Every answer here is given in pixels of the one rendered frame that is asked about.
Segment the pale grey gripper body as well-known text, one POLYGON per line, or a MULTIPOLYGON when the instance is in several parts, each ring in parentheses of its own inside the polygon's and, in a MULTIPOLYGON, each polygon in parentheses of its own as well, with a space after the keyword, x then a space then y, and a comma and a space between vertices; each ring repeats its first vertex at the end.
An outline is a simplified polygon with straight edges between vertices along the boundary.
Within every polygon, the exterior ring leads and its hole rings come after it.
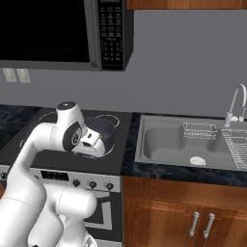
POLYGON ((101 140, 98 140, 94 145, 80 142, 73 151, 93 157, 102 157, 105 154, 105 147, 101 140))

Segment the dark blue pot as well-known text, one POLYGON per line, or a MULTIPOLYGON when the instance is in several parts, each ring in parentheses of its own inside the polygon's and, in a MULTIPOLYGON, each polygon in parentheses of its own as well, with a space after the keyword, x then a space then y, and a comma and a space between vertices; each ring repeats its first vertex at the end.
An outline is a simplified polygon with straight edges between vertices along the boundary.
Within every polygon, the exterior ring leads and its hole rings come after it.
POLYGON ((95 118, 87 117, 85 121, 87 127, 100 134, 98 140, 101 140, 105 147, 105 154, 103 156, 110 153, 114 148, 115 126, 108 120, 108 116, 100 115, 95 118))

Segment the black and silver stove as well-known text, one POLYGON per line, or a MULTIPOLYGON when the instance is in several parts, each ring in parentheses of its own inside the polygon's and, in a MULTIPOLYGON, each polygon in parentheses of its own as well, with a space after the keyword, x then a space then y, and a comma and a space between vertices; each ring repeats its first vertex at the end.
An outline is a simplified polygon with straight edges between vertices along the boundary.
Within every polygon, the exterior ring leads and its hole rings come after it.
MULTIPOLYGON (((57 111, 49 115, 56 118, 54 122, 56 123, 57 111)), ((115 125, 114 148, 107 155, 92 158, 73 150, 43 150, 37 153, 30 167, 30 173, 43 184, 74 187, 72 182, 78 179, 80 185, 76 188, 83 188, 94 193, 96 210, 92 216, 84 220, 84 224, 88 233, 96 240, 98 247, 123 247, 121 166, 124 157, 124 138, 127 135, 131 116, 123 113, 115 117, 118 123, 115 125), (95 189, 89 185, 92 180, 96 182, 95 189), (107 182, 114 184, 114 188, 110 191, 105 187, 107 182)), ((84 125, 86 125, 86 118, 83 116, 84 125)), ((29 137, 25 138, 23 134, 23 131, 19 131, 0 151, 0 166, 6 169, 7 176, 29 137)), ((99 138, 98 132, 86 126, 86 133, 82 135, 79 143, 86 142, 94 145, 99 138)))

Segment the grey steel sink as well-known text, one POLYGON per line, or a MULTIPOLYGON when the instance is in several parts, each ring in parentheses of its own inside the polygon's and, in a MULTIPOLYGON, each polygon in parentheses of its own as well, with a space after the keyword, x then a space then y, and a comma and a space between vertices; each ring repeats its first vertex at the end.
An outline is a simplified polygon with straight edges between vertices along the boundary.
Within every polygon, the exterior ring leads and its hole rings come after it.
POLYGON ((247 172, 235 166, 222 129, 247 130, 247 123, 225 127, 222 120, 143 115, 140 119, 137 162, 247 172), (214 140, 183 137, 183 124, 214 124, 214 140))

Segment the wooden drawer front panel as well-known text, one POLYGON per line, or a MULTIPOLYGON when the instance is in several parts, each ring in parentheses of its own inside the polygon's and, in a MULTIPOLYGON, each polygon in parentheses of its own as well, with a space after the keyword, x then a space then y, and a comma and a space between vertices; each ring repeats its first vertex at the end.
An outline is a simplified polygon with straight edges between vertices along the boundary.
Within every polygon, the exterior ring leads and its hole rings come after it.
POLYGON ((247 188, 154 178, 123 178, 123 195, 172 203, 246 208, 247 188))

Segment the wooden cupboard door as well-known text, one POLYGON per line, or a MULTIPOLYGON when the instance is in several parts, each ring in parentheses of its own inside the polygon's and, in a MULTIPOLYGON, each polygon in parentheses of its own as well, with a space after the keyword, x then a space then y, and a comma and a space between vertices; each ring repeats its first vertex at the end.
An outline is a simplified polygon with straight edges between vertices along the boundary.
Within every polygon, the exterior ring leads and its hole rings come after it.
POLYGON ((247 210, 207 207, 206 224, 210 213, 214 219, 204 247, 247 247, 247 210))
POLYGON ((194 247, 201 219, 189 235, 194 212, 201 206, 161 201, 134 200, 125 230, 125 247, 194 247))

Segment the black and grey microwave oven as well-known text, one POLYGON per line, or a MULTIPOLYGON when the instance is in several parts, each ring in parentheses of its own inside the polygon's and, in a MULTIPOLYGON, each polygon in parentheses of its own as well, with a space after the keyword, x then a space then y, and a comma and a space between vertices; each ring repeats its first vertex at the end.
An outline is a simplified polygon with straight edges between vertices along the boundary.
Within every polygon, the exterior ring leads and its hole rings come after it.
POLYGON ((0 0, 0 68, 124 71, 127 0, 0 0))

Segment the silver curved tap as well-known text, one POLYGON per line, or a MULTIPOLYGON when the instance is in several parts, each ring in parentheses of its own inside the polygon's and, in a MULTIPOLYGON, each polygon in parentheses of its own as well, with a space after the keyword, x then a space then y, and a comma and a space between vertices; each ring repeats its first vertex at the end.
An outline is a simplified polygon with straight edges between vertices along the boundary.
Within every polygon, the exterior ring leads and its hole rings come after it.
POLYGON ((232 99, 232 103, 230 106, 230 110, 227 112, 226 118, 224 120, 224 126, 225 127, 230 127, 231 123, 237 123, 237 122, 243 123, 244 122, 246 103, 247 103, 247 88, 243 84, 238 84, 234 90, 234 93, 233 93, 233 99, 232 99), (242 105, 241 105, 241 107, 242 107, 243 111, 242 111, 242 114, 238 117, 238 116, 235 116, 233 114, 233 108, 234 108, 234 104, 235 104, 236 97, 237 97, 239 90, 242 91, 242 105))

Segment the white wall socket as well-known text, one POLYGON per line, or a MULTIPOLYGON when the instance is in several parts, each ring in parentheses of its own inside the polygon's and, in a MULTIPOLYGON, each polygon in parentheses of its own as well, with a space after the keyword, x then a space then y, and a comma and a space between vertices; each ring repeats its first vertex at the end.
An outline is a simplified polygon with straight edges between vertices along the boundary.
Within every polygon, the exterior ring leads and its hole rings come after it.
POLYGON ((16 77, 13 69, 3 69, 7 82, 16 82, 16 77))
POLYGON ((17 71, 17 74, 19 77, 19 81, 21 83, 30 83, 31 82, 28 69, 17 69, 16 71, 17 71))

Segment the wooden wall cupboard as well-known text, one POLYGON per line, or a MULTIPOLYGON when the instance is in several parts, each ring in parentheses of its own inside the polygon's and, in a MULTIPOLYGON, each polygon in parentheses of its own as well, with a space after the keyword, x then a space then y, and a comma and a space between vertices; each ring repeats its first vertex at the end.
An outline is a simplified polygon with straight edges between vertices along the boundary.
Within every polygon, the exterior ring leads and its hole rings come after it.
POLYGON ((247 10, 247 0, 127 0, 129 10, 247 10))

